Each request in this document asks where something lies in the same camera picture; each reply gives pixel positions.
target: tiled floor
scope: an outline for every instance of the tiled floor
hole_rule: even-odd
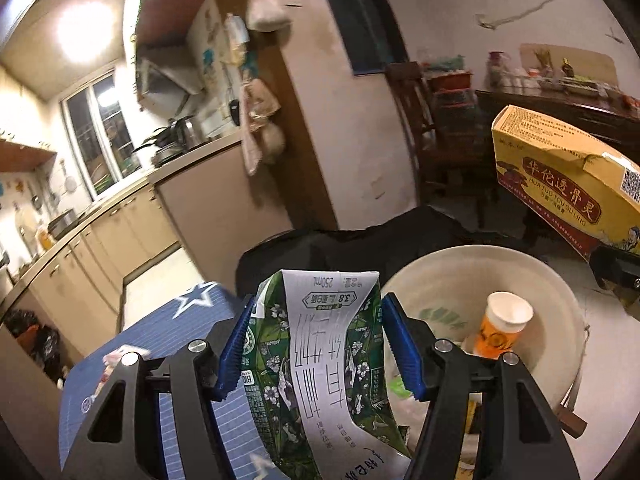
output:
[[[178,249],[127,285],[122,329],[202,281],[187,253]]]

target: barcode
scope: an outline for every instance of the barcode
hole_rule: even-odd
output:
[[[242,370],[242,384],[244,384],[244,386],[252,386],[252,384],[255,384],[254,374],[251,370]]]
[[[620,189],[628,194],[636,203],[640,203],[640,174],[625,168]]]

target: qr code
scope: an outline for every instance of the qr code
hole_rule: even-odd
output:
[[[640,174],[625,168],[620,189],[628,194],[635,202],[640,203]]]

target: orange cup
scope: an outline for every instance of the orange cup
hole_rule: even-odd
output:
[[[510,292],[489,294],[474,354],[497,359],[510,351],[532,317],[533,307],[520,296]]]

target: metal screw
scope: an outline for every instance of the metal screw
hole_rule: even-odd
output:
[[[138,354],[135,352],[127,352],[122,356],[120,362],[125,366],[131,366],[138,362]]]
[[[453,349],[453,343],[448,339],[438,339],[433,347],[438,351],[446,354],[447,352],[451,352]]]
[[[502,360],[511,366],[516,365],[518,364],[518,362],[520,362],[518,356],[513,352],[505,352],[504,354],[502,354]]]
[[[207,347],[206,341],[203,341],[202,339],[196,339],[194,341],[191,341],[187,348],[189,349],[189,352],[193,352],[194,354],[197,354],[202,352],[206,347]]]

